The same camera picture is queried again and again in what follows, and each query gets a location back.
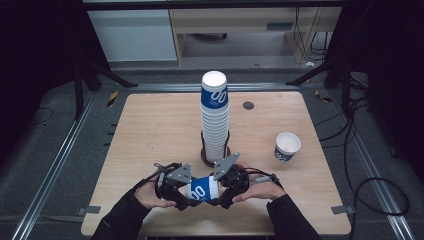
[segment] yellow tape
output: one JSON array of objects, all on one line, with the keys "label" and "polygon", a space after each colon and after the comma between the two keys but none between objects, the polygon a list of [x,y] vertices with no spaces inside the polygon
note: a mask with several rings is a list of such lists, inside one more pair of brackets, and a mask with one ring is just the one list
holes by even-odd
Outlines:
[{"label": "yellow tape", "polygon": [[109,101],[107,102],[108,107],[113,106],[113,103],[115,102],[115,99],[116,99],[117,96],[118,96],[118,91],[115,91],[110,95]]},{"label": "yellow tape", "polygon": [[331,102],[331,98],[323,98],[323,97],[321,97],[321,95],[319,94],[319,91],[316,90],[316,89],[315,89],[315,96],[317,98],[319,98],[323,102]]}]

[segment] stack of paper cups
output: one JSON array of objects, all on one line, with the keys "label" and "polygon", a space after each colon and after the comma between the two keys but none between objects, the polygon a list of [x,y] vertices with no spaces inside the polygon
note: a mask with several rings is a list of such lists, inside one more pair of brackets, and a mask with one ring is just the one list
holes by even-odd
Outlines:
[{"label": "stack of paper cups", "polygon": [[222,72],[203,75],[200,109],[206,160],[215,162],[225,156],[229,109],[227,78]]}]

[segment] cabinet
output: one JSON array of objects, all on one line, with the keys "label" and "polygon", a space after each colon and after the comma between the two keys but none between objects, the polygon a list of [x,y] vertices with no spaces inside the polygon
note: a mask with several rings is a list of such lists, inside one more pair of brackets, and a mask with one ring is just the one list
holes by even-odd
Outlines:
[{"label": "cabinet", "polygon": [[[297,63],[304,61],[315,32],[332,32],[341,7],[227,8],[169,10],[178,62],[181,64],[186,34],[281,31]],[[305,47],[299,47],[300,36]]]}]

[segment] wooden table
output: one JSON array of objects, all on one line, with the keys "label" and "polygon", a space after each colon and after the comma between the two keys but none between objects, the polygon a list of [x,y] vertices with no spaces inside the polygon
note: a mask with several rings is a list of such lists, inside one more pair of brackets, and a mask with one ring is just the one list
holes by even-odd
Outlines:
[{"label": "wooden table", "polygon": [[[230,140],[239,160],[268,173],[276,173],[287,193],[319,234],[347,234],[346,214],[334,215],[342,205],[327,161],[298,92],[230,92]],[[246,110],[243,103],[254,103]],[[302,148],[288,163],[274,157],[275,138],[293,132]],[[194,177],[212,168],[200,157],[200,93],[133,94],[127,99],[87,213],[84,235],[92,235],[112,206],[140,179],[151,175],[154,163],[191,163]],[[144,236],[273,235],[266,200],[251,199],[228,210],[203,203],[180,212],[155,208],[145,219]]]}]

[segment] wire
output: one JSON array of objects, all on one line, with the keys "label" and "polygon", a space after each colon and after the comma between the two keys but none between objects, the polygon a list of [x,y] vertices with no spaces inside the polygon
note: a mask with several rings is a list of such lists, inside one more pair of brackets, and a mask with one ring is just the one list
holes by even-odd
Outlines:
[{"label": "wire", "polygon": [[268,176],[268,177],[273,176],[273,174],[266,173],[266,172],[264,172],[264,171],[262,171],[262,170],[259,170],[259,169],[257,169],[257,168],[251,168],[251,167],[248,167],[248,168],[243,168],[243,169],[244,169],[244,170],[252,170],[252,171],[245,171],[245,172],[243,172],[243,173],[240,173],[240,174],[239,174],[239,175],[237,175],[237,176],[234,176],[234,177],[232,177],[232,178],[228,179],[227,181],[228,181],[228,182],[232,182],[232,181],[236,180],[237,178],[240,178],[240,177],[243,177],[243,176],[246,176],[246,175],[250,175],[250,174],[262,174],[262,175],[264,175],[264,176]]},{"label": "wire", "polygon": [[28,128],[30,128],[30,127],[32,127],[32,126],[41,125],[41,124],[43,124],[43,123],[46,123],[46,122],[47,122],[47,121],[49,121],[49,120],[50,120],[50,118],[52,118],[52,116],[53,116],[53,110],[52,110],[51,108],[39,108],[38,110],[49,110],[49,111],[50,111],[50,115],[47,117],[47,119],[45,119],[45,120],[43,120],[43,121],[41,121],[41,122],[38,122],[38,123],[32,123],[32,124],[30,124],[30,125],[28,126]]},{"label": "wire", "polygon": [[327,119],[325,119],[325,120],[323,120],[323,121],[321,121],[321,122],[319,122],[319,123],[315,124],[315,125],[314,125],[314,127],[317,127],[317,126],[319,126],[319,125],[321,125],[321,124],[323,124],[323,123],[325,123],[325,122],[328,122],[328,121],[330,121],[331,119],[333,119],[333,118],[335,118],[335,117],[337,117],[337,116],[340,116],[342,113],[343,113],[343,112],[339,112],[339,113],[337,113],[336,115],[334,115],[334,116],[332,116],[332,117],[329,117],[329,118],[327,118]]},{"label": "wire", "polygon": [[166,170],[168,170],[169,168],[177,169],[177,168],[181,167],[181,165],[178,164],[178,163],[171,163],[167,166],[162,166],[159,163],[155,163],[154,166],[157,167],[158,170],[156,172],[154,172],[152,175],[150,175],[149,177],[142,179],[140,182],[138,182],[136,185],[134,185],[134,187],[132,188],[133,192],[135,192],[138,188],[142,187],[147,182],[155,182],[155,181],[151,181],[152,178],[156,177],[157,175],[159,175],[161,173],[166,173]]},{"label": "wire", "polygon": [[[362,105],[360,105],[360,106],[358,106],[358,107],[355,107],[355,111],[356,110],[358,110],[358,109],[360,109],[360,108],[362,108],[362,107],[365,107],[365,106],[368,106],[368,103],[366,103],[366,104],[362,104]],[[340,113],[338,113],[338,114],[336,114],[336,115],[334,115],[334,116],[332,116],[332,117],[330,117],[330,118],[328,118],[328,119],[326,119],[326,120],[324,120],[324,121],[321,121],[320,123],[318,123],[318,124],[316,124],[315,126],[318,126],[318,125],[320,125],[321,123],[324,123],[324,122],[327,122],[327,121],[329,121],[329,120],[331,120],[331,119],[333,119],[333,118],[335,118],[335,117],[337,117],[337,116],[339,116],[339,115],[341,115],[342,114],[342,112],[340,112]],[[352,135],[352,137],[347,141],[347,143],[349,143],[349,142],[351,142],[352,140],[353,140],[353,138],[355,137],[355,135],[356,135],[356,124],[355,124],[355,122],[353,122],[353,124],[355,125],[355,131],[353,132],[353,135]],[[342,144],[339,144],[339,145],[333,145],[333,146],[324,146],[324,147],[322,147],[322,148],[335,148],[335,147],[342,147],[342,146],[344,146],[346,143],[342,143]]]},{"label": "wire", "polygon": [[[365,100],[365,99],[366,99],[365,97],[361,97],[361,98],[359,98],[359,99],[355,100],[355,101],[353,102],[353,104],[350,106],[350,109],[348,110],[348,113],[347,113],[347,114],[348,114],[349,116],[353,116],[353,115],[354,115],[354,113],[355,113],[355,111],[359,108],[359,107],[357,107],[357,104],[358,104],[360,101],[363,101],[363,100]],[[340,129],[338,132],[336,132],[335,134],[333,134],[333,135],[331,135],[331,136],[328,136],[328,137],[325,137],[325,138],[319,139],[319,141],[320,141],[320,142],[327,141],[327,140],[329,140],[329,139],[335,138],[335,137],[339,136],[340,134],[342,134],[342,133],[344,132],[344,130],[346,130],[346,129],[348,128],[348,126],[351,124],[352,118],[353,118],[353,117],[349,117],[349,118],[348,118],[348,121],[346,122],[346,124],[344,125],[344,127],[343,127],[342,129]]]},{"label": "wire", "polygon": [[328,34],[329,33],[330,32],[326,32],[325,33],[324,47],[322,47],[322,48],[314,48],[313,43],[314,43],[315,38],[317,39],[318,45],[321,47],[321,44],[319,43],[319,38],[318,38],[320,33],[319,32],[315,32],[314,33],[314,36],[312,37],[312,41],[311,41],[311,46],[310,46],[311,52],[313,54],[318,55],[318,56],[325,56],[327,54],[327,39],[328,39]]},{"label": "wire", "polygon": [[[322,60],[322,58],[321,59],[315,59],[315,58],[311,58],[311,57],[308,56],[307,51],[305,49],[305,44],[303,42],[302,34],[300,32],[299,24],[298,24],[298,22],[299,22],[299,7],[296,7],[295,13],[296,14],[295,14],[295,24],[294,24],[294,28],[293,28],[293,38],[294,38],[294,41],[295,41],[297,47],[300,49],[300,52],[302,53],[303,58],[305,58],[308,61]],[[299,44],[299,42],[296,39],[296,29],[299,33],[299,38],[300,38],[301,44]]]},{"label": "wire", "polygon": [[[346,180],[347,180],[347,182],[348,182],[348,186],[349,186],[349,188],[350,188],[350,190],[352,191],[353,196],[354,196],[354,199],[353,199],[353,207],[356,209],[357,203],[358,203],[358,201],[359,201],[359,202],[361,202],[361,203],[362,203],[365,207],[367,207],[368,209],[370,209],[370,210],[372,210],[372,211],[374,211],[374,212],[376,212],[376,213],[379,213],[379,214],[390,215],[390,216],[402,216],[402,215],[405,215],[405,214],[409,211],[409,209],[410,209],[409,199],[408,199],[408,196],[406,195],[406,193],[405,193],[404,191],[402,191],[402,189],[401,189],[400,187],[398,187],[398,186],[397,186],[394,182],[392,182],[392,181],[390,181],[390,180],[388,180],[388,179],[385,179],[385,178],[380,178],[380,177],[371,177],[371,178],[366,178],[365,180],[363,180],[363,181],[362,181],[362,182],[361,182],[361,183],[360,183],[360,184],[356,187],[356,189],[354,189],[354,188],[353,188],[353,185],[352,185],[351,179],[350,179],[350,177],[349,177],[348,168],[347,168],[347,145],[348,145],[348,141],[349,141],[349,136],[351,135],[351,134],[350,134],[350,132],[352,131],[353,126],[355,126],[355,132],[356,132],[355,114],[354,114],[354,113],[355,113],[355,111],[356,111],[357,109],[359,109],[360,107],[365,106],[365,104],[364,104],[364,105],[361,105],[361,106],[357,107],[357,104],[359,103],[359,100],[360,100],[360,99],[358,99],[357,101],[355,101],[355,102],[352,104],[352,106],[350,107],[350,109],[352,109],[353,111],[349,114],[350,124],[349,124],[348,131],[347,131],[347,133],[346,133],[346,136],[345,136],[345,140],[344,140],[345,144],[344,144],[344,146],[343,146],[343,164],[344,164],[344,171],[345,171]],[[371,206],[371,205],[370,205],[369,203],[367,203],[365,200],[361,199],[361,198],[359,197],[359,191],[361,190],[361,188],[362,188],[362,187],[363,187],[366,183],[371,182],[371,181],[384,181],[384,182],[389,183],[390,185],[392,185],[394,188],[396,188],[396,190],[398,190],[398,191],[401,193],[401,195],[403,196],[403,198],[405,199],[405,203],[406,203],[405,208],[404,208],[402,211],[400,211],[400,212],[387,212],[387,211],[382,211],[382,210],[380,210],[380,209],[378,209],[378,208],[376,208],[376,207]],[[351,230],[351,232],[350,232],[350,234],[349,234],[349,240],[351,240],[351,239],[353,238],[353,235],[354,235],[354,232],[355,232],[355,225],[356,225],[356,213],[353,213],[353,216],[352,216],[352,230]]]}]

